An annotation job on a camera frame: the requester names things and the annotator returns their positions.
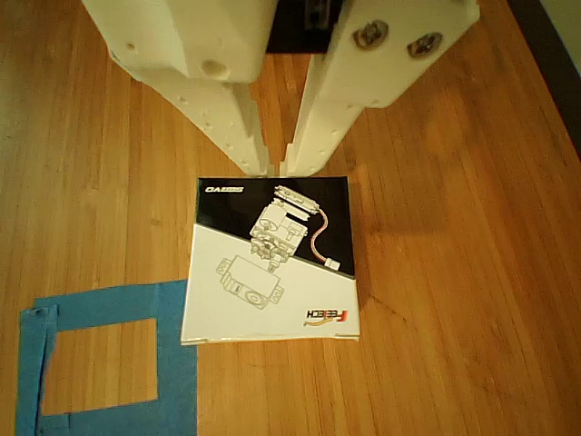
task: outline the servo motor drawing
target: servo motor drawing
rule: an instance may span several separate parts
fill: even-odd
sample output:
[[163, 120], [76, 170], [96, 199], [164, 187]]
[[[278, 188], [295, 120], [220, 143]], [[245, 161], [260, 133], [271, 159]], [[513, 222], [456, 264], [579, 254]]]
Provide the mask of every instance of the servo motor drawing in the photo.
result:
[[310, 238], [310, 249], [325, 267], [337, 271], [340, 263], [319, 253], [315, 247], [317, 237], [328, 227], [329, 218], [311, 198], [286, 186], [276, 186], [275, 198], [259, 215], [251, 228], [251, 254], [268, 262], [267, 269], [240, 256], [222, 259], [216, 272], [221, 276], [223, 288], [258, 309], [269, 302], [278, 303], [284, 290], [274, 272], [295, 254], [302, 238], [307, 236], [306, 225], [292, 220], [289, 215], [307, 222], [312, 215], [320, 214], [323, 225]]
[[240, 256], [231, 261], [222, 259], [216, 272], [226, 291], [257, 309], [264, 309], [269, 302], [276, 304], [284, 293], [279, 277]]
[[267, 205], [251, 229], [251, 253], [269, 261], [268, 270], [273, 273], [289, 260], [308, 233], [307, 227], [289, 218], [289, 215], [307, 222], [317, 213], [323, 218], [323, 225], [310, 238], [310, 249], [317, 259], [331, 270], [337, 271], [340, 263], [325, 257], [315, 247], [315, 240], [329, 225], [329, 218], [311, 198], [293, 191], [286, 186], [274, 188], [274, 198]]

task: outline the servo box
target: servo box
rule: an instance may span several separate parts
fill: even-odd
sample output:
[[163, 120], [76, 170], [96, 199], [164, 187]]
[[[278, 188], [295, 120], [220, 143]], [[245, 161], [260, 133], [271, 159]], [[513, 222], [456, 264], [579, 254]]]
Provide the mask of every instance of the servo box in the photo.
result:
[[198, 180], [182, 344], [359, 338], [347, 177]]

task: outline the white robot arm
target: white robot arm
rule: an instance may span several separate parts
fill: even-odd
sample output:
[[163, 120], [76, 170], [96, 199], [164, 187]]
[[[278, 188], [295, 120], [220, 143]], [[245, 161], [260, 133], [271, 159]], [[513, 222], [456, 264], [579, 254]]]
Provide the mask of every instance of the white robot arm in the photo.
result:
[[[276, 0], [83, 2], [117, 64], [246, 174], [274, 173], [246, 84], [260, 74]], [[281, 175], [316, 173], [363, 108], [391, 104], [478, 18], [476, 0], [345, 0], [327, 53], [311, 58]]]

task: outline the blue tape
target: blue tape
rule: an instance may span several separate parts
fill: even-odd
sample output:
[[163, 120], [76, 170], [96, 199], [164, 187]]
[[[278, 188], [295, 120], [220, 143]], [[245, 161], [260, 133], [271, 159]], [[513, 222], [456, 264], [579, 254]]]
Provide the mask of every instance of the blue tape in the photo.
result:
[[[195, 435], [197, 351], [180, 345], [185, 281], [37, 299], [21, 316], [16, 435]], [[157, 319], [158, 400], [62, 415], [41, 412], [56, 333]]]

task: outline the screw head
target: screw head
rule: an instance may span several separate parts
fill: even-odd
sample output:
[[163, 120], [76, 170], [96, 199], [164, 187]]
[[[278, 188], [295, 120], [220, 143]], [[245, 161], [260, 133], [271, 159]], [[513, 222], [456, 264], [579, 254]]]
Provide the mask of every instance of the screw head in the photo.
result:
[[432, 32], [418, 38], [411, 44], [408, 44], [408, 53], [414, 59], [419, 59], [433, 53], [442, 42], [440, 32]]
[[370, 50], [380, 46], [388, 36], [388, 32], [389, 28], [385, 22], [375, 20], [356, 30], [353, 33], [353, 40], [361, 50]]

